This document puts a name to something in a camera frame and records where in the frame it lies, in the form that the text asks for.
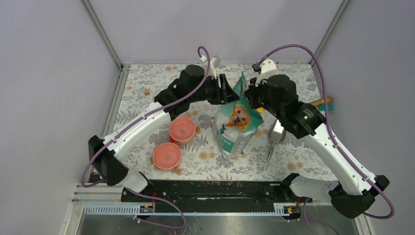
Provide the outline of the green pet food bag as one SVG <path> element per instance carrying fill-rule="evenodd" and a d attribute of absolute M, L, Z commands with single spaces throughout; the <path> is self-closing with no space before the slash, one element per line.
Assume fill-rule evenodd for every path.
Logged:
<path fill-rule="evenodd" d="M 260 113 L 249 105 L 245 96 L 247 88 L 248 81 L 242 73 L 232 89 L 240 99 L 229 104 L 219 105 L 216 116 L 211 121 L 225 160 L 242 155 L 244 148 L 263 123 Z"/>

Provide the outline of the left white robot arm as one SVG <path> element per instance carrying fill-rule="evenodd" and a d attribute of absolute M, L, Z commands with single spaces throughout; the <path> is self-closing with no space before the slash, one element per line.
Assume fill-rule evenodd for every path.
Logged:
<path fill-rule="evenodd" d="M 138 200 L 146 201 L 152 194 L 147 179 L 123 164 L 130 150 L 159 127 L 187 112 L 191 103 L 207 101 L 223 105 L 239 99 L 224 74 L 214 76 L 208 73 L 208 68 L 188 65 L 141 114 L 120 130 L 103 138 L 94 135 L 88 140 L 90 161 L 86 170 L 94 167 L 101 177 L 99 183 L 127 187 Z"/>

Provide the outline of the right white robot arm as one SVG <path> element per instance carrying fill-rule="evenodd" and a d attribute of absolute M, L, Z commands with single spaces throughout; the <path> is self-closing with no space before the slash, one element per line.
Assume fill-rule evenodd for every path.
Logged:
<path fill-rule="evenodd" d="M 311 148 L 337 178 L 335 181 L 310 179 L 291 173 L 282 181 L 280 194 L 288 202 L 298 197 L 330 203 L 343 216 L 354 219 L 364 214 L 380 191 L 389 185 L 384 175 L 374 175 L 347 149 L 329 135 L 326 119 L 310 103 L 299 101 L 294 81 L 284 74 L 260 81 L 250 79 L 245 96 L 251 108 L 264 108 L 287 132 Z"/>

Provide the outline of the metal food scoop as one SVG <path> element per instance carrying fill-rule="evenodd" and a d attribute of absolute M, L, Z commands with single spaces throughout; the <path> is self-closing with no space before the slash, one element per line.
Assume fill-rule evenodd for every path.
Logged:
<path fill-rule="evenodd" d="M 274 124 L 271 126 L 267 139 L 269 141 L 270 148 L 267 155 L 267 161 L 269 161 L 273 155 L 274 148 L 278 143 L 281 143 L 285 140 L 286 137 L 286 130 L 281 125 L 278 119 L 275 120 Z"/>

